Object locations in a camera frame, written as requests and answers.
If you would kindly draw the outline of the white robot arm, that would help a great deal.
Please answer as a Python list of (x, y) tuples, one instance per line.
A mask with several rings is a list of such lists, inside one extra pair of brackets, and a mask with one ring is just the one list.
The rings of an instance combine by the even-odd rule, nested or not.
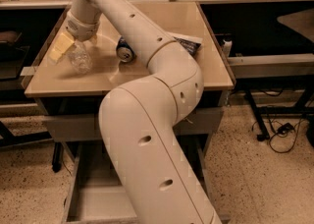
[(99, 129), (139, 224), (222, 224), (173, 131), (198, 104), (197, 62), (128, 0), (73, 0), (69, 36), (92, 38), (106, 17), (149, 74), (113, 88)]

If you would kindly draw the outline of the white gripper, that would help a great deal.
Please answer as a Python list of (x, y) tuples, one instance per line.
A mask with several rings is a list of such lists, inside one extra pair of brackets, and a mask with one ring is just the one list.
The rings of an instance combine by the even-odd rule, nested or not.
[(100, 15), (92, 16), (85, 20), (76, 18), (71, 11), (67, 13), (66, 30), (61, 32), (54, 41), (52, 49), (48, 54), (49, 60), (57, 64), (63, 55), (74, 45), (75, 39), (78, 41), (89, 40), (92, 45), (97, 44), (97, 34), (100, 25)]

